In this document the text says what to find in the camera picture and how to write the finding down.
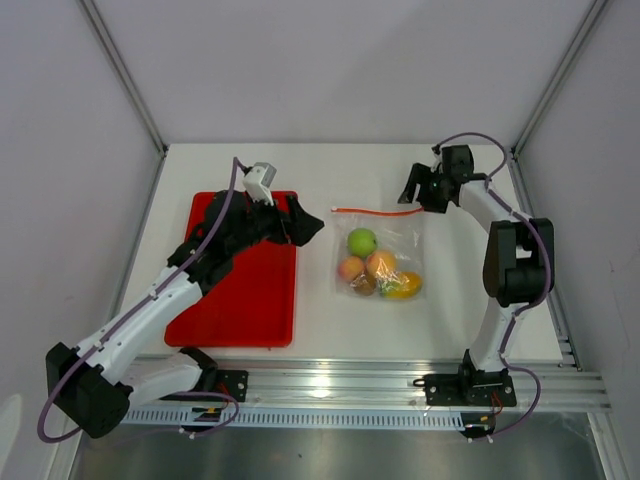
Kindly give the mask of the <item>pink peach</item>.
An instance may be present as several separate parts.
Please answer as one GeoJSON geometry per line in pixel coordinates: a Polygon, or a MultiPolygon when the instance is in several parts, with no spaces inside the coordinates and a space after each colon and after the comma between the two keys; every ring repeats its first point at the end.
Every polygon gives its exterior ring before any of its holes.
{"type": "Polygon", "coordinates": [[[339,263],[337,267],[337,274],[342,281],[351,283],[358,278],[364,270],[365,264],[362,258],[357,256],[348,256],[339,263]]]}

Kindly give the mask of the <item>brown kiwi fruit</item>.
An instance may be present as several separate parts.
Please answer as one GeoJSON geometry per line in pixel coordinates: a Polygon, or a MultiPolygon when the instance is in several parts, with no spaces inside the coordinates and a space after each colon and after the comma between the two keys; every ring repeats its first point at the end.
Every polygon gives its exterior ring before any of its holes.
{"type": "Polygon", "coordinates": [[[368,297],[376,292],[377,280],[368,272],[363,272],[350,283],[350,286],[356,294],[368,297]]]}

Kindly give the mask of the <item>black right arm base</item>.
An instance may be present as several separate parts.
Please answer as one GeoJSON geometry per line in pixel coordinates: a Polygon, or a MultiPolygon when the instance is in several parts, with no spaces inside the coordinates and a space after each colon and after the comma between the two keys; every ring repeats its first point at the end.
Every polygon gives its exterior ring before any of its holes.
{"type": "Polygon", "coordinates": [[[412,385],[424,391],[429,406],[447,407],[515,407],[517,398],[513,381],[506,370],[501,372],[427,374],[414,379],[412,385]]]}

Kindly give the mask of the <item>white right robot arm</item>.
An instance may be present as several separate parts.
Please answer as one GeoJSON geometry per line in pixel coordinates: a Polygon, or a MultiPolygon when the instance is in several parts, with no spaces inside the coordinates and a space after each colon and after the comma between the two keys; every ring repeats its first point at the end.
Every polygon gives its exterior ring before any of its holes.
{"type": "Polygon", "coordinates": [[[520,320],[552,290],[554,226],[509,204],[493,187],[490,175],[475,171],[469,146],[438,144],[432,151],[435,165],[413,164],[398,202],[418,202],[424,211],[439,214],[454,205],[487,233],[482,282],[489,301],[456,380],[458,395],[475,404],[491,394],[492,379],[507,375],[520,320]]]}

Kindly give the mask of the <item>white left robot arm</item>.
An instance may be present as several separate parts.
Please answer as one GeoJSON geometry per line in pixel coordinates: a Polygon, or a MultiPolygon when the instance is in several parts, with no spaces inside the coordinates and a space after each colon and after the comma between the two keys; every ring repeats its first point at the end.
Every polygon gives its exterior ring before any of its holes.
{"type": "Polygon", "coordinates": [[[59,342],[45,357],[48,397],[38,417],[37,434],[57,407],[78,432],[101,438],[118,426],[131,408],[160,399],[210,400],[237,406],[217,390],[218,365],[196,347],[183,347],[151,367],[133,362],[150,337],[196,305],[229,273],[235,256],[264,242],[302,247],[324,227],[294,194],[282,205],[250,198],[246,192],[214,194],[203,220],[168,258],[166,267],[129,310],[119,314],[74,347],[59,342]]]}

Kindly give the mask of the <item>yellow green mango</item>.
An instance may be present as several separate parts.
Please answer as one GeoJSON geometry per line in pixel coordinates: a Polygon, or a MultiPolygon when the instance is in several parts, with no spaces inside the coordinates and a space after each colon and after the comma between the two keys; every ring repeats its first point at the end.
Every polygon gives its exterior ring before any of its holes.
{"type": "Polygon", "coordinates": [[[421,291],[422,287],[422,277],[411,271],[396,271],[379,281],[381,295],[384,298],[394,300],[413,298],[421,291]]]}

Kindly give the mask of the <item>green apple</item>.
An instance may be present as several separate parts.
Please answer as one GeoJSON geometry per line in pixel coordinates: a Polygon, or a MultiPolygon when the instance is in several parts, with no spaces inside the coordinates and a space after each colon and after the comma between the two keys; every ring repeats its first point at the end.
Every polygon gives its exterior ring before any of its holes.
{"type": "Polygon", "coordinates": [[[356,228],[347,236],[347,248],[351,255],[366,258],[377,250],[377,236],[370,229],[356,228]]]}

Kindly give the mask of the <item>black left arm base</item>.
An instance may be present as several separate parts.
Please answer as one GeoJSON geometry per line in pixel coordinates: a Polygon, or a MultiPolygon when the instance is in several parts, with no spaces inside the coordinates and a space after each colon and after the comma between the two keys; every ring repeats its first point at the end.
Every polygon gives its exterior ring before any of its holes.
{"type": "Polygon", "coordinates": [[[246,400],[248,371],[221,369],[214,359],[195,347],[183,347],[179,352],[194,360],[201,369],[201,374],[191,390],[177,394],[177,397],[195,400],[204,398],[205,393],[217,393],[232,397],[239,403],[246,400]]]}

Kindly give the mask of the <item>clear zip top bag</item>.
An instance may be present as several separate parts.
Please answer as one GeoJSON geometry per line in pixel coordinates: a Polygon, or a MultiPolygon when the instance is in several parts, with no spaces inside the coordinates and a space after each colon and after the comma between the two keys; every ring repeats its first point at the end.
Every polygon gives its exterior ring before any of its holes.
{"type": "Polygon", "coordinates": [[[423,293],[421,209],[334,207],[331,218],[336,293],[385,301],[409,301],[423,293]]]}

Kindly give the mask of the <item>orange fruit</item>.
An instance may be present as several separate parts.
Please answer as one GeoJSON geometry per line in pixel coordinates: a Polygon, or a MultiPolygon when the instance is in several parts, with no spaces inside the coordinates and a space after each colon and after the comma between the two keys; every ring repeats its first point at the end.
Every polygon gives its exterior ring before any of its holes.
{"type": "Polygon", "coordinates": [[[396,256],[389,250],[378,249],[367,258],[365,266],[375,278],[389,278],[397,269],[396,256]]]}

